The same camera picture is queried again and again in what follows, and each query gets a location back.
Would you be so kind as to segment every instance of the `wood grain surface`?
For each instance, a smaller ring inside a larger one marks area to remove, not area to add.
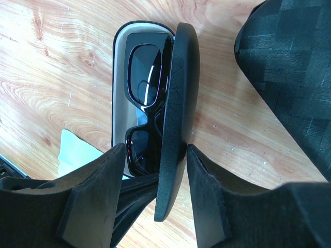
[[[261,0],[2,0],[0,153],[33,178],[57,177],[61,130],[111,147],[112,42],[132,20],[192,24],[201,76],[192,143],[267,188],[325,181],[237,66],[239,29]],[[155,201],[118,247],[195,247],[187,173],[168,219]]]

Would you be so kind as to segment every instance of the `black sunglasses case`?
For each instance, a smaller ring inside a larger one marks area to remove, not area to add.
[[[136,107],[124,93],[124,52],[127,36],[139,32],[169,33],[174,38],[154,216],[155,221],[161,222],[175,202],[184,174],[184,158],[191,137],[199,88],[199,44],[193,26],[187,23],[179,23],[176,33],[162,24],[148,21],[129,22],[118,30],[113,43],[112,146],[124,143],[126,130],[134,126],[129,116],[136,115]]]

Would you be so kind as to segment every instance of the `case lid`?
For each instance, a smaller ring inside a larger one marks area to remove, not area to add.
[[[175,35],[168,98],[165,103],[159,186],[154,220],[166,219],[176,200],[185,168],[197,104],[200,54],[194,27],[179,23]]]

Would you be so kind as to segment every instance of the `sunglasses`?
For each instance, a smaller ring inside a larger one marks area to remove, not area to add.
[[[134,33],[126,42],[126,98],[142,111],[144,124],[126,131],[126,156],[133,176],[158,173],[173,39],[166,33]]]

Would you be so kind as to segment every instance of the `black checkered pattern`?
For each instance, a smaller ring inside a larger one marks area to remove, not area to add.
[[[331,180],[331,0],[268,0],[235,44],[240,68]]]

